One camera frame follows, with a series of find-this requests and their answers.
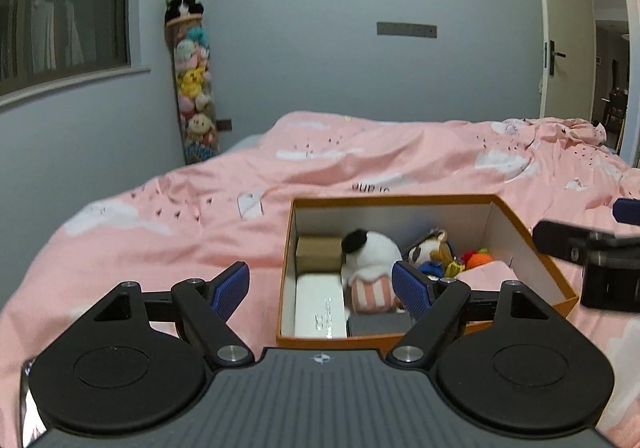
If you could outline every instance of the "panda plush toy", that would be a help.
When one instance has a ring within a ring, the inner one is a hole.
[[[202,4],[197,0],[166,0],[166,11],[164,12],[164,24],[172,20],[189,15],[204,13]]]

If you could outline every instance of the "pink blanket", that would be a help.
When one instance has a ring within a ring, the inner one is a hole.
[[[599,147],[604,137],[582,120],[379,123],[296,112],[254,149],[87,206],[53,235],[0,315],[0,445],[17,443],[22,361],[120,281],[168,290],[244,260],[251,289],[230,326],[258,355],[273,345],[293,197],[497,193],[527,226],[551,218],[638,233],[614,221],[611,205],[640,197],[640,171]],[[579,290],[579,270],[561,267]],[[581,308],[570,319],[616,371],[599,426],[619,446],[640,447],[640,321]]]

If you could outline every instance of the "door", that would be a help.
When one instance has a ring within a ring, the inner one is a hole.
[[[591,121],[595,82],[592,0],[542,0],[540,116]]]

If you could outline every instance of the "silver bolt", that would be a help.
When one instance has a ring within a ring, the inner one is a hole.
[[[241,345],[225,345],[220,347],[216,354],[224,362],[237,363],[244,360],[249,355],[249,351]]]
[[[424,352],[418,347],[403,345],[402,347],[396,347],[392,352],[392,356],[401,362],[413,363],[420,360],[424,356]]]

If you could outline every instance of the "window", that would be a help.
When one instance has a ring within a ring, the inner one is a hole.
[[[0,0],[0,96],[126,64],[127,0]]]

